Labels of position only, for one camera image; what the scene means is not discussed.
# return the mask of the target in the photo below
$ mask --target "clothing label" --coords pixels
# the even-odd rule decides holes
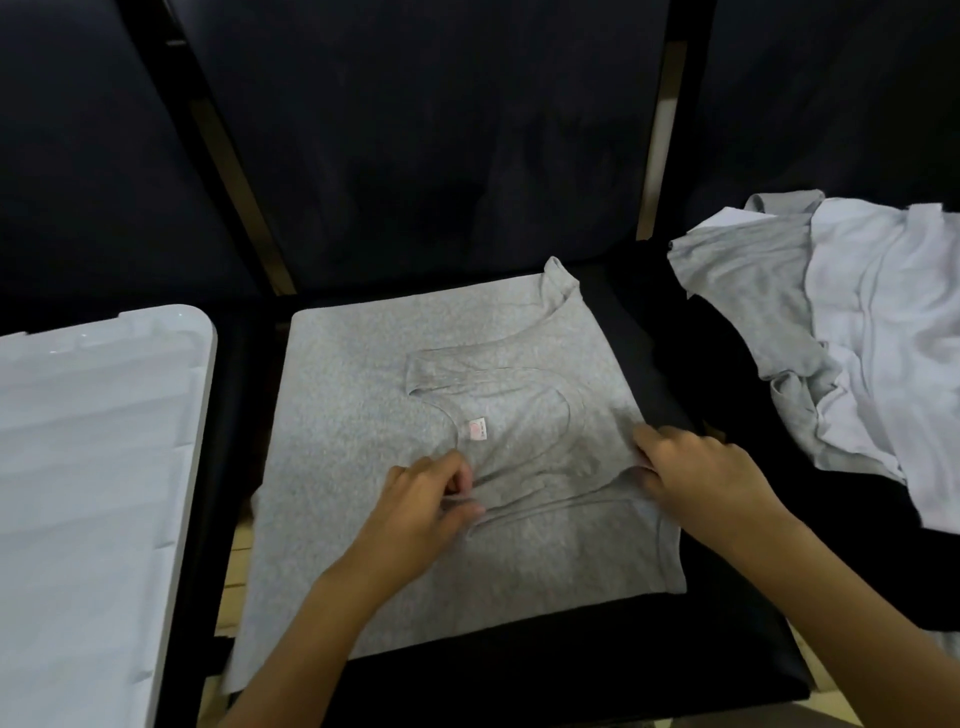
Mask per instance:
[[[487,439],[487,418],[478,417],[476,420],[470,420],[470,440]]]

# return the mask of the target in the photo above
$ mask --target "hand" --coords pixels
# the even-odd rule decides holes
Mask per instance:
[[[483,515],[476,502],[440,515],[444,493],[465,496],[472,487],[470,466],[455,449],[436,462],[422,457],[409,468],[390,468],[370,517],[329,571],[362,582],[376,609],[423,574],[461,530]]]
[[[771,489],[750,455],[736,445],[676,427],[634,428],[634,441],[657,473],[643,486],[680,527],[704,546],[730,558],[755,536],[797,520]]]

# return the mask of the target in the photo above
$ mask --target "forearm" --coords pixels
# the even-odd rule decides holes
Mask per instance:
[[[960,725],[960,663],[792,518],[727,554],[796,626],[870,728]]]
[[[354,575],[331,570],[321,576],[223,728],[317,728],[353,644],[377,606]]]

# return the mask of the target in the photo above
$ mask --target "person's left hand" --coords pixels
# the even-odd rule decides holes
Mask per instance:
[[[440,514],[444,493],[465,496],[472,487],[470,466],[455,449],[437,461],[422,457],[409,468],[390,468],[380,500],[330,570],[362,580],[379,606],[423,574],[461,530],[483,515],[476,502]]]

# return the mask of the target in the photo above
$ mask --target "black chair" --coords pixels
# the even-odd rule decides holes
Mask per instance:
[[[958,31],[960,6],[949,0],[717,0],[708,45],[684,72],[657,242],[617,267],[679,399],[746,449],[874,588],[942,631],[960,629],[960,592],[947,576],[960,537],[922,529],[892,480],[814,468],[743,340],[706,301],[686,298],[665,253],[670,238],[754,192],[819,187],[960,209]]]
[[[696,426],[612,285],[617,251],[643,245],[665,0],[172,6],[301,291],[280,301],[285,316],[531,273],[557,255],[646,417]],[[776,610],[697,544],[682,554],[688,595],[353,661],[327,723],[594,723],[807,696]],[[448,673],[482,696],[470,715],[440,685],[424,711],[423,676]]]
[[[251,442],[274,343],[269,288],[249,252],[238,253],[236,215],[213,202],[226,194],[202,181],[109,0],[4,4],[0,68],[0,333],[162,303],[198,305],[217,329],[157,707],[158,725],[188,725],[257,467]]]

